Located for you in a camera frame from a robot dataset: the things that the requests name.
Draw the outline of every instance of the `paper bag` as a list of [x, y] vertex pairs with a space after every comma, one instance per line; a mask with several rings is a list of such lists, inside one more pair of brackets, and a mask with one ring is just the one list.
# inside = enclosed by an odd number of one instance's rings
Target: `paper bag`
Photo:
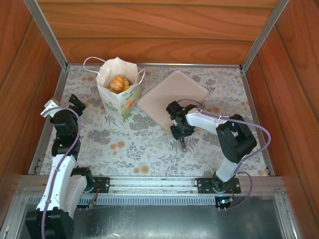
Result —
[[[140, 83], [145, 76], [145, 69], [138, 72], [136, 64], [123, 61], [119, 57], [107, 61], [97, 57], [89, 57], [83, 63], [83, 67], [87, 71], [91, 70], [85, 67], [85, 62], [90, 58], [96, 58], [104, 62], [99, 72], [92, 72], [97, 73], [97, 86], [106, 114], [122, 122], [125, 121], [141, 97], [142, 89]], [[139, 75], [142, 72], [143, 76], [139, 80]], [[118, 75], [127, 78], [131, 83], [131, 87], [122, 93], [116, 94], [109, 91], [107, 87]]]

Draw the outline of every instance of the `bag handle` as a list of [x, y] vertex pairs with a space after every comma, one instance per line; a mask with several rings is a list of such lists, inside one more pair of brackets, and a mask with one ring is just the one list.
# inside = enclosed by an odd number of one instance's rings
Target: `bag handle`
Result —
[[133, 86], [138, 86], [140, 83], [142, 83], [144, 76], [145, 76], [145, 69], [142, 69], [138, 72], [138, 75], [139, 75], [142, 71], [143, 71], [143, 75], [142, 75], [140, 82], [138, 82], [136, 85], [133, 85]]
[[98, 59], [98, 60], [103, 61], [104, 63], [106, 63], [106, 61], [105, 61], [105, 60], [103, 60], [103, 59], [101, 59], [101, 58], [99, 58], [99, 57], [90, 56], [90, 57], [86, 58], [86, 59], [85, 59], [85, 61], [83, 62], [83, 68], [84, 68], [85, 70], [87, 70], [87, 71], [97, 73], [99, 76], [101, 76], [99, 72], [89, 70], [89, 69], [87, 69], [87, 68], [85, 67], [85, 63], [86, 63], [86, 61], [87, 61], [87, 60], [89, 60], [89, 59], [91, 59], [91, 58], [95, 58], [95, 59]]

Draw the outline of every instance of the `gray flower pattern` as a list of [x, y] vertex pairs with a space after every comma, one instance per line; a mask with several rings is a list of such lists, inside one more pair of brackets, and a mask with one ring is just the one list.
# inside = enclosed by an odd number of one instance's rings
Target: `gray flower pattern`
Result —
[[[97, 71], [99, 66], [88, 68]], [[181, 70], [209, 91], [203, 101], [207, 111], [223, 116], [240, 114], [245, 121], [252, 121], [239, 69], [145, 67], [145, 70], [142, 95], [174, 70]], [[94, 175], [107, 176], [212, 176], [224, 157], [217, 136], [195, 128], [194, 134], [185, 139], [187, 151], [183, 152], [179, 141], [138, 107], [133, 108], [125, 122], [120, 122], [105, 113], [95, 77], [95, 73], [85, 71], [82, 66], [71, 66], [61, 100], [61, 105], [67, 106], [71, 94], [75, 94], [87, 106], [80, 118], [79, 166], [90, 167]], [[257, 138], [255, 129], [251, 130]], [[50, 173], [54, 138], [55, 129], [41, 174]], [[266, 175], [262, 154], [247, 160], [241, 171]]]

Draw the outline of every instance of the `floral tablecloth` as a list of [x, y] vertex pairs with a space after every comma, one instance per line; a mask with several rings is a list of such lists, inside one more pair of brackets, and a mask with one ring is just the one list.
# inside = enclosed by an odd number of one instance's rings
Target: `floral tablecloth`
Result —
[[[89, 66], [98, 70], [98, 66]], [[240, 114], [252, 121], [239, 69], [144, 67], [144, 95], [174, 70], [181, 70], [203, 85], [209, 95], [204, 100], [207, 111], [231, 116]], [[179, 141], [143, 113], [137, 106], [125, 123], [106, 115], [96, 86], [95, 73], [82, 66], [71, 66], [62, 96], [63, 106], [75, 94], [87, 108], [81, 116], [81, 149], [79, 166], [89, 166], [93, 175], [107, 176], [211, 176], [220, 165], [223, 154], [217, 136], [196, 128], [185, 142], [182, 152]], [[41, 174], [49, 174], [52, 131]], [[241, 167], [251, 175], [267, 175], [262, 154]]]

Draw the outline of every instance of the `wooden wall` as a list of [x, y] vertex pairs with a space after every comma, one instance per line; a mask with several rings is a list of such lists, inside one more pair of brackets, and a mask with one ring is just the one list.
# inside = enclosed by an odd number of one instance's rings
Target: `wooden wall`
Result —
[[0, 225], [19, 175], [28, 172], [61, 68], [23, 0], [0, 7]]
[[242, 64], [277, 0], [39, 0], [69, 62]]
[[319, 235], [319, 2], [290, 0], [247, 71], [303, 238]]

